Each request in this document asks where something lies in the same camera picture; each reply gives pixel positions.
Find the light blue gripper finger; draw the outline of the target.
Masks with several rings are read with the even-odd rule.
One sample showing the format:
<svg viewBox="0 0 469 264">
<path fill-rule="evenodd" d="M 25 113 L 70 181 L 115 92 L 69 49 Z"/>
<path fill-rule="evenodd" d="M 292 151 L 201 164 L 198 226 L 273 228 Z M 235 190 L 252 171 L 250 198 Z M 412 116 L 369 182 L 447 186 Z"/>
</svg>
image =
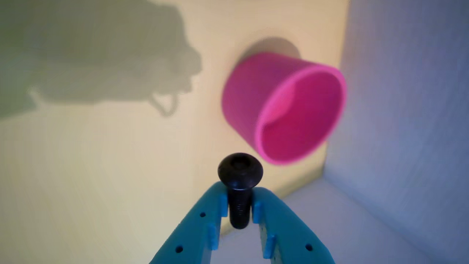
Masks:
<svg viewBox="0 0 469 264">
<path fill-rule="evenodd" d="M 327 247 L 272 191 L 255 187 L 253 223 L 259 225 L 262 255 L 272 264 L 334 264 Z"/>
<path fill-rule="evenodd" d="M 221 219 L 228 215 L 226 187 L 213 184 L 166 239 L 151 264 L 209 264 L 217 250 Z"/>
</svg>

